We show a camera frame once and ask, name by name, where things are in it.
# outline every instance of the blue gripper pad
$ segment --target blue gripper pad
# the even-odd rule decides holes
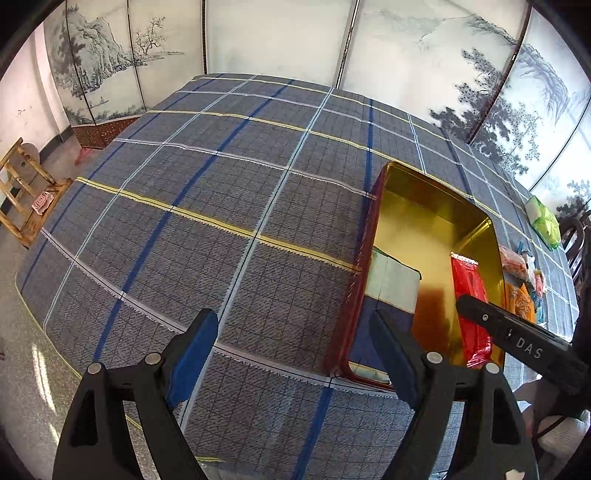
[[[172,370],[165,400],[173,410],[191,396],[216,338],[217,315],[209,312]]]

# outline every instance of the pink cloth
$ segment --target pink cloth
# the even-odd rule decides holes
[[[53,195],[49,192],[43,192],[37,197],[37,200],[33,202],[33,210],[35,210],[38,215],[43,215],[43,212],[47,210],[47,207],[49,207],[52,201]]]

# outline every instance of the table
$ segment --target table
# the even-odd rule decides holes
[[[391,106],[247,74],[196,77],[109,144],[56,206],[17,287],[78,372],[93,358],[137,362],[201,307],[217,311],[209,365],[176,412],[195,454],[242,473],[379,478],[411,412],[327,377],[323,358],[368,192],[395,159],[482,208],[499,243],[525,242],[548,279],[548,328],[572,335],[564,252],[531,229],[530,194],[502,169]],[[514,388],[534,376],[511,358],[505,375]],[[460,418],[457,406],[437,470]]]

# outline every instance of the wooden chair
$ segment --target wooden chair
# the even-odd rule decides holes
[[[39,175],[41,175],[41,177],[43,177],[49,183],[49,185],[39,192],[36,192],[29,183],[32,183],[33,180],[31,179],[27,181],[15,168],[14,158],[18,158],[18,156],[20,156],[20,158],[23,160],[22,165],[25,165],[25,163],[29,164],[34,170],[37,171]],[[16,236],[21,241],[25,248],[29,248],[35,238],[37,238],[37,235],[39,235],[39,232],[45,224],[47,217],[49,217],[61,196],[64,195],[64,192],[70,187],[70,185],[72,185],[73,180],[65,179],[56,181],[51,176],[51,174],[22,147],[22,138],[19,138],[18,141],[8,151],[8,153],[4,155],[4,158],[0,160],[0,170],[3,168],[5,168],[8,172],[9,179],[7,183],[0,179],[0,191],[6,195],[6,198],[14,205],[18,213],[23,217],[23,222],[22,226],[19,228],[2,212],[0,212],[0,221],[12,232],[14,236]],[[20,188],[20,191],[16,196],[11,193],[13,188]],[[43,214],[39,215],[35,210],[33,210],[31,205],[43,192],[51,193],[51,195],[53,195],[53,200],[47,206]],[[27,194],[31,196],[31,200],[28,201],[28,203],[24,203],[22,198],[26,197]]]

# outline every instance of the snack bag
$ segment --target snack bag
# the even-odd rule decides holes
[[[531,300],[525,284],[521,288],[517,288],[510,283],[505,283],[505,294],[508,312],[515,313],[528,322],[537,323],[534,302]]]
[[[556,250],[560,245],[560,229],[554,214],[535,195],[532,195],[525,204],[525,212],[530,225],[546,246],[550,250]]]
[[[484,282],[478,274],[478,262],[451,254],[453,285],[456,290],[456,299],[468,294],[482,301],[488,301]],[[466,366],[469,368],[480,367],[491,361],[492,340],[488,332],[470,320],[459,316],[460,330],[464,340],[464,356]]]
[[[546,279],[544,273],[541,270],[535,271],[535,292],[538,297],[541,297],[546,293]]]
[[[503,272],[511,274],[521,280],[527,280],[527,267],[525,266],[525,260],[521,255],[503,245],[499,245],[499,253],[501,254],[501,266]]]

